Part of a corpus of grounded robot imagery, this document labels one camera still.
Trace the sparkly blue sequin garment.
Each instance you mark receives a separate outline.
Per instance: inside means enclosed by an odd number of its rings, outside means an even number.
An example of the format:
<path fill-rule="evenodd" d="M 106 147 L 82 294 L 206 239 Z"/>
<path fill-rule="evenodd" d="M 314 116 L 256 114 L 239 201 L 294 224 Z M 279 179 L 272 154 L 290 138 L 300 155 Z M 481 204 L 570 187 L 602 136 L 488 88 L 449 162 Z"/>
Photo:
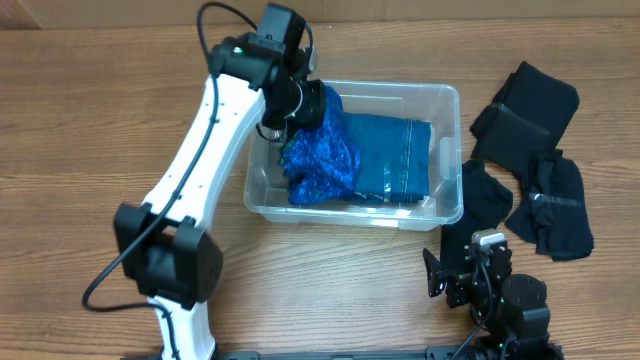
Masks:
<path fill-rule="evenodd" d="M 280 151 L 292 205 L 316 205 L 355 194 L 360 151 L 348 134 L 340 96 L 330 86 L 324 95 L 321 126 L 298 130 Z"/>

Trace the blue denim jeans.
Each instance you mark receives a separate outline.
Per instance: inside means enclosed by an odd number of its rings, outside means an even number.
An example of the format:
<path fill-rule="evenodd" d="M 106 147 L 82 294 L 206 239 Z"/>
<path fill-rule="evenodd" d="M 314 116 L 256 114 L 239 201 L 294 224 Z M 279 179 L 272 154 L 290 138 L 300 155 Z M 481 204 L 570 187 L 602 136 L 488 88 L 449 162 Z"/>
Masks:
<path fill-rule="evenodd" d="M 351 201 L 418 203 L 430 194 L 430 123 L 354 113 L 345 123 L 361 158 Z"/>

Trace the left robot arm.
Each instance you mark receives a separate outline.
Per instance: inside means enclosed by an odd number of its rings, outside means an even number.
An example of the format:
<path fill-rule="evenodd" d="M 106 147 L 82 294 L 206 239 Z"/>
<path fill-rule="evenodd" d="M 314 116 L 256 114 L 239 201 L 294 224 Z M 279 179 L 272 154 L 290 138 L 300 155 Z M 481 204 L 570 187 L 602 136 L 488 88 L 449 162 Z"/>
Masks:
<path fill-rule="evenodd" d="M 324 86 L 307 78 L 315 50 L 300 46 L 310 33 L 293 9 L 270 3 L 250 32 L 205 46 L 208 77 L 182 145 L 141 205 L 121 204 L 114 216 L 115 262 L 156 313 L 161 359 L 216 355 L 207 301 L 223 254 L 209 231 L 244 142 L 261 127 L 287 136 L 323 121 Z"/>

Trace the small black garment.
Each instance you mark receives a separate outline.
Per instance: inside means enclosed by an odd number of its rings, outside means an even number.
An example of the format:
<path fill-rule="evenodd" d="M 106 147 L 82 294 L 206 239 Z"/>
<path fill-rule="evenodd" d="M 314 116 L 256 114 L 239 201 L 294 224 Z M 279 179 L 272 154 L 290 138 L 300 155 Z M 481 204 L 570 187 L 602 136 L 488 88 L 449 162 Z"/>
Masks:
<path fill-rule="evenodd" d="M 496 228 L 510 213 L 512 192 L 485 170 L 485 162 L 468 160 L 462 165 L 464 211 L 454 224 L 441 229 L 440 261 L 446 269 L 460 272 L 465 245 L 476 231 Z"/>

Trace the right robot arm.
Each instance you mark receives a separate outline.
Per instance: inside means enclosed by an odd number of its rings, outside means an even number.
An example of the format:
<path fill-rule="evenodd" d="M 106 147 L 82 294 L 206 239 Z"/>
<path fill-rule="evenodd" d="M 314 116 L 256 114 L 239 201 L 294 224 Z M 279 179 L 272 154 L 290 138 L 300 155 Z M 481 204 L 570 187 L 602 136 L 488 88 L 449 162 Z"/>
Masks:
<path fill-rule="evenodd" d="M 514 274 L 512 251 L 505 240 L 465 248 L 463 270 L 445 268 L 423 250 L 430 297 L 446 295 L 450 308 L 467 305 L 475 328 L 460 345 L 430 346 L 427 359 L 541 359 L 564 357 L 549 341 L 551 311 L 547 286 L 526 275 Z"/>

